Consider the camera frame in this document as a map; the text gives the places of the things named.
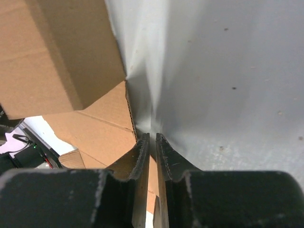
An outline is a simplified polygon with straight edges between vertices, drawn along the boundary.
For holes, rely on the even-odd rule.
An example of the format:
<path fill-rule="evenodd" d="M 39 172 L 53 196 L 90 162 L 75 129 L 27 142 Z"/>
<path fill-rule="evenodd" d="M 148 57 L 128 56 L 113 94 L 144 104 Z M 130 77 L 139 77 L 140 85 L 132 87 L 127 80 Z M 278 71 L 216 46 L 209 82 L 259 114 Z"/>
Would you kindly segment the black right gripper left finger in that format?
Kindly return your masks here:
<path fill-rule="evenodd" d="M 0 178 L 3 228 L 143 228 L 150 136 L 105 169 L 12 169 Z"/>

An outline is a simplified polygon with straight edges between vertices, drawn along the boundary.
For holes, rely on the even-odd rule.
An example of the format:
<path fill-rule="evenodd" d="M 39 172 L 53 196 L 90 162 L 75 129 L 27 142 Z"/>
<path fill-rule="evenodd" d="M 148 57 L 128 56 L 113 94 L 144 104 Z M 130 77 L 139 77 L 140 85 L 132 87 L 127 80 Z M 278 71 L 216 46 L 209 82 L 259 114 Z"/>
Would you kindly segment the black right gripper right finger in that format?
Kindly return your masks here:
<path fill-rule="evenodd" d="M 301 228 L 303 192 L 282 171 L 202 171 L 156 135 L 158 228 Z"/>

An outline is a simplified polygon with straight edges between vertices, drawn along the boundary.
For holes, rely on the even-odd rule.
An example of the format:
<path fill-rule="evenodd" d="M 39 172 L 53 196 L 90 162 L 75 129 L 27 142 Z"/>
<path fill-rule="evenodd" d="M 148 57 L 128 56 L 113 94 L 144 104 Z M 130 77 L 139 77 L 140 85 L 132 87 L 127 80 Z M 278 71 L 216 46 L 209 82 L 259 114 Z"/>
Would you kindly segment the brown cardboard box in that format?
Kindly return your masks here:
<path fill-rule="evenodd" d="M 9 119 L 83 110 L 123 80 L 103 1 L 1 1 L 0 104 Z"/>

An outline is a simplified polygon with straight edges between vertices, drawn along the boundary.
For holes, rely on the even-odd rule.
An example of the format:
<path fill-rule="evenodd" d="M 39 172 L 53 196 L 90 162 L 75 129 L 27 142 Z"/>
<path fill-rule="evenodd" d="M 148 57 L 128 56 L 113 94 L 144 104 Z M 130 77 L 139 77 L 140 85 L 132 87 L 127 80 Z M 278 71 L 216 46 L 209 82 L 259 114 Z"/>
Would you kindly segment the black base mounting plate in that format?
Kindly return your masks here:
<path fill-rule="evenodd" d="M 36 168 L 43 163 L 48 164 L 51 169 L 62 168 L 59 154 L 35 135 L 31 129 L 28 127 L 21 129 L 23 135 L 13 133 L 23 121 L 23 119 L 10 120 L 3 108 L 0 109 L 1 146 L 7 142 L 7 133 L 12 133 L 14 140 L 24 143 L 20 149 L 0 154 L 0 172 L 4 173 L 17 168 Z"/>

